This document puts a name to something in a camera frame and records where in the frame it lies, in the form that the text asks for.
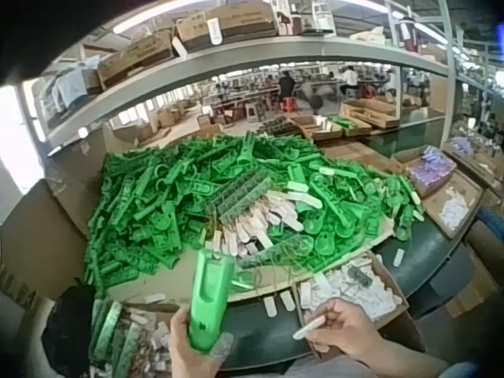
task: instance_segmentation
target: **green plastic handle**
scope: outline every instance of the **green plastic handle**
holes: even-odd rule
[[[228,304],[235,262],[232,258],[211,260],[211,250],[200,250],[192,288],[189,341],[202,353],[209,353],[219,335]]]

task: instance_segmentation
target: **person's left hand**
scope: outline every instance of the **person's left hand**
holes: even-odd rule
[[[214,378],[231,350],[233,336],[223,333],[209,354],[191,348],[187,337],[189,309],[179,308],[170,322],[172,378]]]

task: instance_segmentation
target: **red stool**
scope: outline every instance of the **red stool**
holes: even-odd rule
[[[296,99],[294,97],[286,97],[282,102],[282,110],[286,113],[295,113]]]

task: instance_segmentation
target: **black bag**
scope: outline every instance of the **black bag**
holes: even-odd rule
[[[89,371],[91,313],[95,289],[78,281],[57,299],[42,334],[49,365],[67,378]]]

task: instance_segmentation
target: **hand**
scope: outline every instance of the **hand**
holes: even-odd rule
[[[232,335],[223,333],[212,351],[200,354],[193,350],[187,337],[189,309],[180,308],[170,322],[170,356],[172,378],[214,378],[232,346]]]
[[[362,360],[384,344],[384,339],[359,305],[341,298],[329,299],[311,314],[311,319],[322,315],[325,315],[325,324],[306,335],[313,343],[338,347],[356,360]]]

